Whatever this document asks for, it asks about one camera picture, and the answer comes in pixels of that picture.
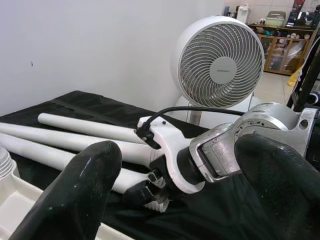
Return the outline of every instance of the white pipe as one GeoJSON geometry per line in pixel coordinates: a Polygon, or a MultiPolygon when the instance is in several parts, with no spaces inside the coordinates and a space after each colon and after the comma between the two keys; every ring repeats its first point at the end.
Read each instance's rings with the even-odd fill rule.
{"type": "Polygon", "coordinates": [[[70,130],[76,133],[137,144],[146,144],[135,134],[132,128],[114,126],[110,124],[86,121],[48,113],[41,113],[38,116],[38,122],[60,129],[70,130]]]}
{"type": "MultiPolygon", "coordinates": [[[[0,122],[0,133],[78,152],[81,152],[91,144],[109,140],[95,136],[47,130],[2,122],[0,122]]],[[[147,168],[149,167],[151,161],[162,154],[161,150],[152,149],[148,145],[119,140],[111,141],[114,141],[116,144],[118,144],[122,152],[123,161],[143,165],[147,168]]]]}
{"type": "MultiPolygon", "coordinates": [[[[63,171],[75,154],[0,133],[0,145],[9,152],[63,171]]],[[[148,179],[147,174],[121,168],[112,190],[124,194],[127,189],[148,179]]]]}

